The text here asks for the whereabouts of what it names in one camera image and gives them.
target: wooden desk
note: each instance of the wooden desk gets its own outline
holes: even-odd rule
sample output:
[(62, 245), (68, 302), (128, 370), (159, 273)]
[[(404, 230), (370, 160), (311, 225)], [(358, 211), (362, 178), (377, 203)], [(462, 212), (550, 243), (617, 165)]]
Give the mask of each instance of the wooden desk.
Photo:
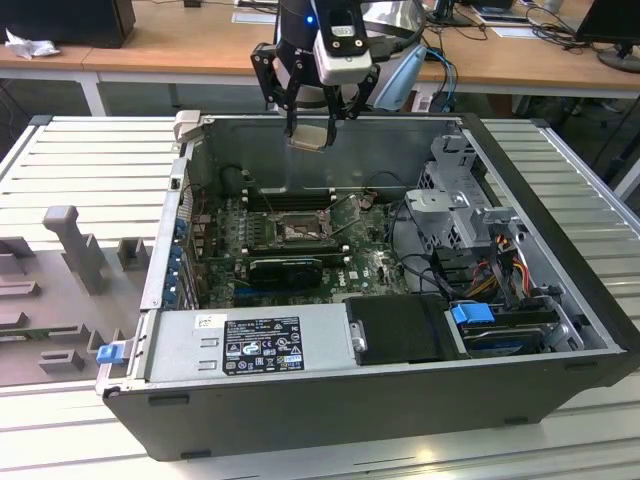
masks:
[[(583, 16), (591, 1), (566, 0), (562, 13)], [(58, 57), (31, 62), (0, 49), (0, 77), (78, 81), (94, 115), (108, 113), (101, 82), (257, 85), (249, 55), (258, 43), (272, 40), (272, 25), (232, 23), (231, 5), (185, 9), (181, 2), (135, 1), (134, 8), (136, 26), (123, 48), (63, 47)], [(469, 28), (465, 33), (479, 32)], [(482, 42), (454, 29), (445, 31), (447, 58), (459, 72), (458, 91), (610, 98), (640, 94), (640, 75), (606, 67), (590, 50), (575, 54), (539, 39), (500, 38), (491, 28), (487, 35)], [(427, 38), (437, 45), (434, 34)], [(426, 96), (442, 80), (441, 65), (425, 64), (417, 89)]]
[(62, 47), (60, 54), (51, 57), (33, 57), (32, 60), (16, 57), (8, 48), (0, 48), (0, 69), (82, 70), (82, 61), (91, 47)]
[(85, 70), (253, 76), (251, 52), (273, 40), (273, 25), (232, 23), (232, 6), (136, 1), (134, 7), (135, 29), (123, 48), (94, 48)]

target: yellow wire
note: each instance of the yellow wire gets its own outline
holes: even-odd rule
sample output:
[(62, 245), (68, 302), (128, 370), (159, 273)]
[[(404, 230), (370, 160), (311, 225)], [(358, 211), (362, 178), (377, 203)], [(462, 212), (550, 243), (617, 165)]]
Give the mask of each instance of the yellow wire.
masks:
[(524, 288), (524, 283), (525, 283), (525, 280), (526, 280), (525, 273), (524, 273), (524, 268), (519, 263), (514, 263), (513, 266), (516, 267), (518, 269), (518, 271), (520, 272), (520, 276), (522, 277), (522, 291), (526, 295), (528, 292)]
[(481, 283), (476, 288), (474, 288), (467, 296), (473, 297), (478, 293), (481, 293), (483, 290), (486, 290), (487, 288), (489, 288), (491, 284), (494, 283), (495, 281), (496, 281), (496, 277), (491, 277), (488, 280), (485, 280), (483, 283)]

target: sticker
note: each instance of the sticker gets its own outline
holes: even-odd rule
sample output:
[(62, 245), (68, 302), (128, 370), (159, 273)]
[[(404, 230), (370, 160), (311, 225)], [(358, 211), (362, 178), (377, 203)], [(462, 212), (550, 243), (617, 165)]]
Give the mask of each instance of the sticker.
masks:
[(196, 315), (195, 328), (223, 328), (227, 320), (226, 313), (211, 313), (209, 315)]
[(24, 335), (5, 335), (0, 337), (0, 342), (26, 342), (28, 339)]
[(228, 320), (223, 323), (222, 370), (227, 375), (304, 370), (299, 317)]

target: blue drive latch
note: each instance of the blue drive latch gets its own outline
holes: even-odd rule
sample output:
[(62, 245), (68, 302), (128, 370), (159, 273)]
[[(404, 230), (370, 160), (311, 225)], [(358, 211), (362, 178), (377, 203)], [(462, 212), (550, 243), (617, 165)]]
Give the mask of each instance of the blue drive latch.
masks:
[(496, 321), (486, 303), (461, 303), (451, 309), (456, 325), (461, 323), (493, 323)]
[(98, 365), (105, 363), (120, 365), (125, 363), (126, 360), (124, 342), (102, 345), (98, 349), (98, 354), (96, 355), (96, 362)]

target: motherboard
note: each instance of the motherboard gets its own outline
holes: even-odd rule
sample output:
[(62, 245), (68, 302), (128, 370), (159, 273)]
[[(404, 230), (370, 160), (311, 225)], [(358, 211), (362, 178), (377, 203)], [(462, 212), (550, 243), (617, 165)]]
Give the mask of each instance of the motherboard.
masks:
[(388, 244), (389, 212), (389, 204), (363, 193), (226, 199), (211, 212), (201, 249), (208, 308), (408, 293), (404, 268)]

